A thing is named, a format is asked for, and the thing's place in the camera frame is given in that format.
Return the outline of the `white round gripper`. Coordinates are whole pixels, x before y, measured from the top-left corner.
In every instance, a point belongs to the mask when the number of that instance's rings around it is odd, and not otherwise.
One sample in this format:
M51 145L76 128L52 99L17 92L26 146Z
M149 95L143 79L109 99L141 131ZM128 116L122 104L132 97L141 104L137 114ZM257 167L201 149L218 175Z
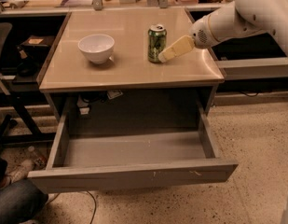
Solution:
M198 49L208 49L218 44L210 27L210 16L203 16L195 21L190 30L190 35L184 35L165 48L158 55L158 59L165 63L176 57L180 57L192 51L194 47Z

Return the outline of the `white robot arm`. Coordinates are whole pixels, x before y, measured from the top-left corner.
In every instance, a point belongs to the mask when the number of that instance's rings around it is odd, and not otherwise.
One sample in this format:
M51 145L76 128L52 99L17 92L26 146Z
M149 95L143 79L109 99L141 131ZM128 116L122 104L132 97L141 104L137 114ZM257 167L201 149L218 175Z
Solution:
M232 38L268 33L288 58L288 0L234 0L194 21L158 55L165 63L192 49L208 49Z

